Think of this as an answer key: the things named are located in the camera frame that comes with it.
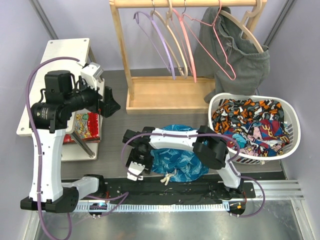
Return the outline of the blue patterned shorts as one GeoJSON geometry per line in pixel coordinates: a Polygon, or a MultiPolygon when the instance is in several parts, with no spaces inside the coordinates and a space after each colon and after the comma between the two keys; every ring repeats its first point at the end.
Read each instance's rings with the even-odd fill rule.
{"type": "Polygon", "coordinates": [[[150,152],[153,156],[151,171],[162,174],[165,183],[193,182],[209,172],[192,151],[161,148],[150,152]]]}

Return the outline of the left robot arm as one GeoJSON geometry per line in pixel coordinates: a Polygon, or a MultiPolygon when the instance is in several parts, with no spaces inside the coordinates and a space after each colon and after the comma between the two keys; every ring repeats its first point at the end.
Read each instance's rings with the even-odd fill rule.
{"type": "Polygon", "coordinates": [[[76,81],[68,70],[49,71],[44,82],[40,101],[26,104],[32,129],[34,169],[31,190],[20,201],[20,208],[71,213],[78,201],[89,195],[102,199],[107,188],[104,177],[98,174],[86,174],[74,182],[62,183],[62,146],[68,121],[74,112],[83,109],[108,118],[121,106],[114,100],[110,87],[105,86],[106,96],[102,96],[85,79],[76,81]]]}

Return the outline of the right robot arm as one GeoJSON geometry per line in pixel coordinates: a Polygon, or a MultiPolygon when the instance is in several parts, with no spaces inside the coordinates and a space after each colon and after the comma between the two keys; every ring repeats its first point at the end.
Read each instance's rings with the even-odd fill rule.
{"type": "Polygon", "coordinates": [[[197,130],[174,131],[146,126],[142,131],[128,129],[122,139],[125,146],[131,146],[125,167],[127,178],[132,181],[143,179],[143,173],[149,173],[154,162],[151,154],[154,150],[173,149],[188,151],[209,169],[216,170],[222,179],[218,197],[230,200],[244,193],[244,180],[232,163],[229,155],[232,142],[237,157],[240,145],[232,137],[217,134],[206,125],[197,130]]]}

